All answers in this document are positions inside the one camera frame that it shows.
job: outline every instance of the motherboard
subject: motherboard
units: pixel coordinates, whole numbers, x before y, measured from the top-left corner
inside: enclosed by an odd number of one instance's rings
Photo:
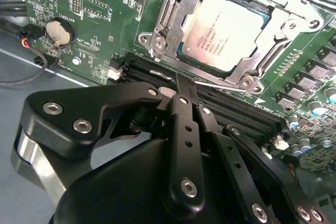
[[[133,53],[286,119],[290,137],[272,140],[276,155],[313,172],[336,169],[332,10],[302,0],[26,1],[30,22],[47,34],[32,46],[60,67],[106,84],[122,74],[111,62]],[[195,8],[179,16],[175,2]]]

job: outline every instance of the silver metal plate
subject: silver metal plate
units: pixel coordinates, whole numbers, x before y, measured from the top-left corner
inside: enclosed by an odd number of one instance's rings
[[[264,19],[227,0],[203,0],[193,16],[182,51],[225,72],[256,49]]]
[[[270,21],[262,30],[260,30],[262,23],[261,18],[257,18],[258,14],[252,15],[234,2],[203,0],[204,3],[201,3],[201,0],[164,0],[154,31],[139,34],[139,42],[150,52],[156,62],[164,61],[176,71],[182,69],[189,72],[198,84],[260,94],[264,90],[261,80],[270,66],[300,33],[319,30],[323,26],[323,18],[311,4],[303,3],[301,0],[287,0],[288,5],[285,8],[267,0],[252,1],[269,9],[271,13]],[[235,22],[238,10],[246,14],[246,17],[241,19],[241,23]],[[209,32],[218,13],[220,17],[215,27],[223,26],[230,32],[217,29],[218,34],[212,40],[213,45],[206,48],[209,44],[209,38],[204,42],[208,35],[206,31]],[[229,23],[228,19],[233,20],[234,25]],[[312,21],[318,22],[318,26],[310,27]],[[200,41],[202,45],[198,47],[203,46],[203,48],[198,50],[197,43],[202,35],[203,39]],[[177,50],[182,42],[185,43],[182,50],[186,55],[224,71],[230,71],[235,66],[234,71],[229,76],[218,77],[204,69],[182,62],[177,57]]]

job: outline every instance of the connector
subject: connector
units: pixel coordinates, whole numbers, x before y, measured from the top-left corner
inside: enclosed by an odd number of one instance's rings
[[[281,136],[278,135],[276,140],[274,141],[274,146],[276,149],[284,151],[289,147],[289,144],[285,140],[283,140]]]
[[[57,63],[58,63],[57,58],[54,58],[52,56],[45,55],[45,54],[43,54],[43,55],[44,55],[44,57],[46,57],[47,62],[48,62],[47,68],[52,69],[54,66],[57,65]],[[34,63],[36,65],[42,66],[43,65],[43,60],[41,59],[40,56],[37,56],[37,57],[34,58]]]
[[[20,32],[18,32],[17,36],[27,38],[28,40],[32,40],[32,39],[39,39],[45,36],[45,33],[46,32],[44,27],[40,27],[34,24],[28,24],[24,26],[20,30]]]

